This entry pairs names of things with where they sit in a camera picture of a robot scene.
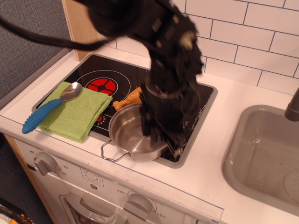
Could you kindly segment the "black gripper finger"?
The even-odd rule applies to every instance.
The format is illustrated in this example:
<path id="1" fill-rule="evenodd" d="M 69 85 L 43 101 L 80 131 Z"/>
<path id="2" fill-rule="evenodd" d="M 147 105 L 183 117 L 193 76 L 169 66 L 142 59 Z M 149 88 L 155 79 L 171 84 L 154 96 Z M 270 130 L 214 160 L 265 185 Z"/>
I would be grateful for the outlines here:
<path id="1" fill-rule="evenodd" d="M 145 108 L 140 109 L 141 113 L 141 127 L 142 127 L 142 134 L 143 136 L 149 136 L 151 135 L 151 129 L 152 129 L 152 117 L 150 113 L 145 110 Z"/>
<path id="2" fill-rule="evenodd" d="M 167 143 L 164 133 L 157 125 L 152 125 L 150 131 L 150 146 L 152 149 L 166 149 Z"/>

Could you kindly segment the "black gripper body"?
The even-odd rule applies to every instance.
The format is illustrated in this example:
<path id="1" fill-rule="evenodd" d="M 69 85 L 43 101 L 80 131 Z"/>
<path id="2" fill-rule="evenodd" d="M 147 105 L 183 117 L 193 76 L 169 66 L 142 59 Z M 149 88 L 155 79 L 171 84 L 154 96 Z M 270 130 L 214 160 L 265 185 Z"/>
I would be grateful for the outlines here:
<path id="1" fill-rule="evenodd" d="M 181 155 L 185 143 L 184 119 L 200 108 L 196 80 L 183 83 L 174 92 L 167 93 L 146 79 L 141 90 L 142 108 L 150 113 L 152 125 L 157 125 L 164 133 L 171 154 Z"/>

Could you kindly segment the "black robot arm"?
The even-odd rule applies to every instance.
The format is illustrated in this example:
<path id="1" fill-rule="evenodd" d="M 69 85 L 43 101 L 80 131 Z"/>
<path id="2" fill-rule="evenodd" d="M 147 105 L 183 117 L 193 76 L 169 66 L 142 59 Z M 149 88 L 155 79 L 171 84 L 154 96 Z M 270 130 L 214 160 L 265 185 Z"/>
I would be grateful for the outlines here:
<path id="1" fill-rule="evenodd" d="M 151 58 L 141 83 L 142 128 L 176 154 L 185 142 L 184 119 L 200 106 L 196 76 L 202 73 L 197 29 L 168 0 L 84 0 L 95 29 L 107 39 L 127 36 Z"/>

